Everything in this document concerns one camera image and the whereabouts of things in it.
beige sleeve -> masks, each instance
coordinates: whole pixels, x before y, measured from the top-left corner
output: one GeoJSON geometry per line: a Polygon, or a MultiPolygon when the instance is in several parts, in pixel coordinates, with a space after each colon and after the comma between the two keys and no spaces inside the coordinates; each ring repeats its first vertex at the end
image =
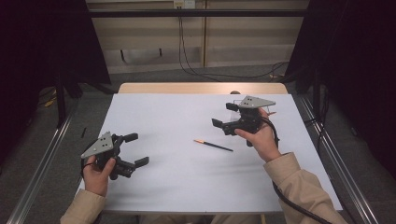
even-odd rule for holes
{"type": "MultiPolygon", "coordinates": [[[[318,178],[300,168],[294,153],[288,153],[276,160],[269,161],[264,165],[264,168],[279,190],[290,201],[331,223],[346,223],[334,209],[329,194],[322,188],[318,178]]],[[[280,199],[279,203],[288,224],[317,223],[314,219],[289,207],[280,199]]]]}
{"type": "Polygon", "coordinates": [[[103,210],[105,203],[106,198],[80,189],[66,213],[61,217],[61,223],[91,224],[103,210]]]}

hand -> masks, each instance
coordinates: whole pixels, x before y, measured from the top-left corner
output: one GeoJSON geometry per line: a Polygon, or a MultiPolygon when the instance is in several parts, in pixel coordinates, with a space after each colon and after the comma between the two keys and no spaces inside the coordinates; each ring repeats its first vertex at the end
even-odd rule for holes
{"type": "MultiPolygon", "coordinates": [[[[259,112],[262,117],[268,119],[268,114],[264,109],[259,108],[259,112]]],[[[267,124],[264,123],[256,133],[248,133],[241,129],[235,129],[235,133],[248,140],[266,162],[281,156],[275,144],[273,131],[267,124]]]]}
{"type": "Polygon", "coordinates": [[[111,171],[113,171],[113,168],[116,164],[116,160],[110,158],[110,160],[108,160],[108,162],[106,163],[106,166],[103,169],[103,171],[101,171],[94,164],[95,160],[96,160],[95,156],[89,157],[87,164],[88,163],[92,163],[92,164],[87,165],[83,170],[85,190],[106,197],[108,176],[111,174],[111,171]]]}

pen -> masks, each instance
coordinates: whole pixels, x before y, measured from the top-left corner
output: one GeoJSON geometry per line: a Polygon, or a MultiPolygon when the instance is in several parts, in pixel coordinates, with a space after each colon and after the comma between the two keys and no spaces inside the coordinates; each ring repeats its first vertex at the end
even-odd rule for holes
{"type": "Polygon", "coordinates": [[[204,140],[194,140],[194,141],[197,142],[197,143],[201,143],[201,144],[205,144],[205,145],[211,146],[211,147],[217,147],[217,148],[221,148],[221,149],[224,149],[224,150],[227,150],[227,151],[233,151],[232,149],[229,149],[227,147],[221,147],[221,146],[218,146],[218,145],[215,145],[215,144],[211,144],[211,143],[208,143],[208,142],[206,142],[204,140]]]}

white sheet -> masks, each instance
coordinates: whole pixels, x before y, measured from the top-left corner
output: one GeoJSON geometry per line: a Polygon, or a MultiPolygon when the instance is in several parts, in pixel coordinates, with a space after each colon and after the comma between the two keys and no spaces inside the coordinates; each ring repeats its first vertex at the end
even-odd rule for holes
{"type": "MultiPolygon", "coordinates": [[[[226,103],[246,95],[116,94],[101,134],[138,133],[121,145],[120,157],[149,164],[120,176],[108,188],[107,212],[263,213],[281,211],[272,181],[253,147],[224,135],[211,119],[235,117],[226,103]],[[234,152],[193,142],[232,148],[234,152]]],[[[282,153],[294,151],[303,169],[318,176],[337,210],[342,207],[320,162],[291,95],[257,95],[276,101],[275,124],[282,153]]]]}

black cable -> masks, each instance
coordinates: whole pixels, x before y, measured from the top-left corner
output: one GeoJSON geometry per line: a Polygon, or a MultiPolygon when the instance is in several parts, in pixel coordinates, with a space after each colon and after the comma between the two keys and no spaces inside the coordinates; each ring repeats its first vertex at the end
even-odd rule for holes
{"type": "Polygon", "coordinates": [[[273,182],[273,186],[274,186],[274,190],[277,194],[277,196],[288,206],[290,206],[291,208],[293,208],[294,210],[304,214],[307,217],[310,217],[312,219],[314,219],[315,221],[322,223],[322,224],[331,224],[331,222],[327,221],[326,219],[319,217],[311,212],[309,212],[308,210],[302,208],[301,206],[295,204],[294,202],[292,202],[291,200],[289,200],[285,195],[282,194],[282,192],[280,192],[279,188],[277,187],[277,185],[273,182]]]}
{"type": "Polygon", "coordinates": [[[191,66],[190,66],[190,64],[189,64],[189,61],[188,61],[188,59],[187,59],[186,47],[185,47],[185,45],[184,45],[183,20],[181,19],[181,17],[178,18],[178,33],[179,33],[179,36],[178,36],[178,62],[180,63],[181,69],[183,69],[183,71],[184,71],[185,73],[189,74],[189,75],[199,76],[199,77],[205,77],[205,78],[209,78],[209,79],[211,79],[211,80],[213,80],[213,81],[219,82],[219,80],[217,80],[217,79],[215,79],[215,78],[206,77],[206,76],[204,76],[204,75],[198,74],[197,72],[195,72],[195,71],[191,68],[191,66]],[[181,46],[183,46],[184,57],[185,57],[185,59],[186,59],[187,66],[190,68],[190,70],[192,71],[192,73],[189,72],[189,71],[187,71],[187,70],[183,67],[183,64],[182,64],[182,62],[181,62],[181,46]]]}
{"type": "MultiPolygon", "coordinates": [[[[274,126],[274,124],[271,122],[271,120],[267,119],[267,118],[263,118],[262,117],[262,121],[269,125],[271,127],[271,129],[273,130],[274,133],[274,140],[276,143],[276,147],[278,147],[278,142],[279,142],[279,138],[277,137],[277,133],[276,133],[276,128],[274,126]]],[[[312,219],[314,219],[315,221],[319,222],[319,223],[323,223],[323,224],[329,224],[331,222],[327,221],[326,219],[319,217],[313,213],[311,213],[310,211],[302,208],[301,206],[299,206],[298,204],[290,201],[285,195],[282,194],[282,192],[280,192],[279,188],[277,187],[277,185],[273,182],[273,186],[274,186],[274,190],[277,194],[277,196],[288,206],[290,206],[291,208],[293,208],[294,210],[304,214],[307,217],[311,217],[312,219]]]]}
{"type": "Polygon", "coordinates": [[[212,79],[212,80],[214,80],[214,81],[220,82],[220,80],[218,80],[218,79],[215,79],[215,78],[213,78],[213,77],[207,77],[207,76],[214,76],[214,77],[236,77],[236,78],[256,78],[256,77],[265,77],[265,76],[268,76],[268,75],[270,75],[270,74],[273,74],[277,69],[279,69],[280,67],[282,67],[284,64],[289,63],[289,62],[274,63],[274,64],[272,65],[272,70],[271,70],[271,71],[269,71],[269,72],[267,72],[267,73],[264,73],[264,74],[257,75],[257,76],[253,76],[253,77],[240,77],[240,76],[233,76],[233,75],[226,75],[226,74],[211,74],[211,73],[202,73],[202,74],[199,74],[199,73],[197,73],[194,69],[191,68],[191,66],[190,66],[190,64],[189,64],[189,61],[188,61],[188,59],[187,59],[187,53],[186,53],[186,48],[185,48],[185,44],[184,44],[183,20],[182,20],[181,17],[179,17],[178,19],[179,19],[178,60],[179,60],[179,63],[180,63],[181,68],[182,68],[183,71],[186,72],[187,74],[190,74],[190,75],[193,75],[193,76],[206,77],[206,78],[212,79]],[[183,67],[183,65],[182,65],[182,62],[181,62],[181,46],[183,46],[184,57],[185,57],[185,59],[186,59],[187,66],[190,68],[190,70],[192,71],[192,73],[189,72],[189,71],[187,71],[187,70],[183,67]]]}

